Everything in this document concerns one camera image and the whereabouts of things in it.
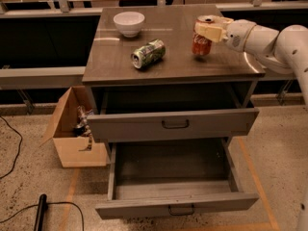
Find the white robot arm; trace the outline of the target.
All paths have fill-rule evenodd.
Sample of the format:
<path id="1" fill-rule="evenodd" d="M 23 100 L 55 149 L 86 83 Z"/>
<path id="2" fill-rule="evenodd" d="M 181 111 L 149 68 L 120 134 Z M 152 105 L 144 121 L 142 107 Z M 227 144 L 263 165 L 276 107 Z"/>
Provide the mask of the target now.
<path id="1" fill-rule="evenodd" d="M 281 74 L 293 73 L 308 105 L 308 29 L 291 25 L 281 32 L 245 19 L 202 15 L 194 31 L 212 42 L 223 41 L 234 51 L 252 55 L 261 65 Z"/>

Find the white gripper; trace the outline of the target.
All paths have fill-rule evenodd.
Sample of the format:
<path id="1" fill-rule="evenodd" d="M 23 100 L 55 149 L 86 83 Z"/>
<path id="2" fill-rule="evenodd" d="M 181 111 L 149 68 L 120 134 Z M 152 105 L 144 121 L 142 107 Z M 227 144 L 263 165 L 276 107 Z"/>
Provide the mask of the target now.
<path id="1" fill-rule="evenodd" d="M 213 42 L 223 40 L 228 48 L 237 52 L 244 52 L 245 42 L 256 23 L 245 19 L 233 21 L 232 18 L 217 15 L 212 15 L 211 19 L 216 24 L 229 24 L 226 31 L 219 26 L 196 23 L 194 26 L 195 32 Z"/>

